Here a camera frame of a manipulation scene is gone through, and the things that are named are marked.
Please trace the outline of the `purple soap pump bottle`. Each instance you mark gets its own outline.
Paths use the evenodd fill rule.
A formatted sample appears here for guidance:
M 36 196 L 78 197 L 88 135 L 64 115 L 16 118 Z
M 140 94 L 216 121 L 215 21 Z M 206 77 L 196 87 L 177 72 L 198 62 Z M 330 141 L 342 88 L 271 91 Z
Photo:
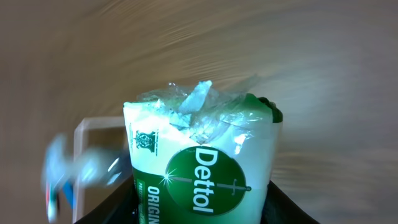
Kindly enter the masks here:
M 127 149 L 94 146 L 84 150 L 76 159 L 66 153 L 67 137 L 56 135 L 44 157 L 41 184 L 45 192 L 46 213 L 55 223 L 59 213 L 58 194 L 75 183 L 88 187 L 109 187 L 132 176 L 131 160 Z

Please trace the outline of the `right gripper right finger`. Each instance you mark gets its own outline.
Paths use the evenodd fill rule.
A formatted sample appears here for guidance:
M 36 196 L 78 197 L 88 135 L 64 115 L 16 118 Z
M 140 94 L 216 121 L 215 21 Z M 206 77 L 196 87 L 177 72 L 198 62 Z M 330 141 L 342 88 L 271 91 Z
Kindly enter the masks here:
M 262 210 L 262 224 L 320 224 L 296 205 L 272 181 Z

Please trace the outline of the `green Dettol soap packet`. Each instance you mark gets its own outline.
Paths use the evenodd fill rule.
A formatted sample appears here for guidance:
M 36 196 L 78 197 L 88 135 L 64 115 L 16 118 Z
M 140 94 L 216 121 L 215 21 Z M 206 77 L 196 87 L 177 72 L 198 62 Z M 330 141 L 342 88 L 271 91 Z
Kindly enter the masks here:
M 259 81 L 170 84 L 124 104 L 139 223 L 261 221 L 283 116 L 250 93 Z

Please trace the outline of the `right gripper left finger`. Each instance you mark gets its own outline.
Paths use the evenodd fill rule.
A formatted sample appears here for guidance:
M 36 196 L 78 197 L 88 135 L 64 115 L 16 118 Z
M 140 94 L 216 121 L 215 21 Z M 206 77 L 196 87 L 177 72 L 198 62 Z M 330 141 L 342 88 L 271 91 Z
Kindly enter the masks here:
M 133 176 L 75 224 L 138 224 L 139 198 Z

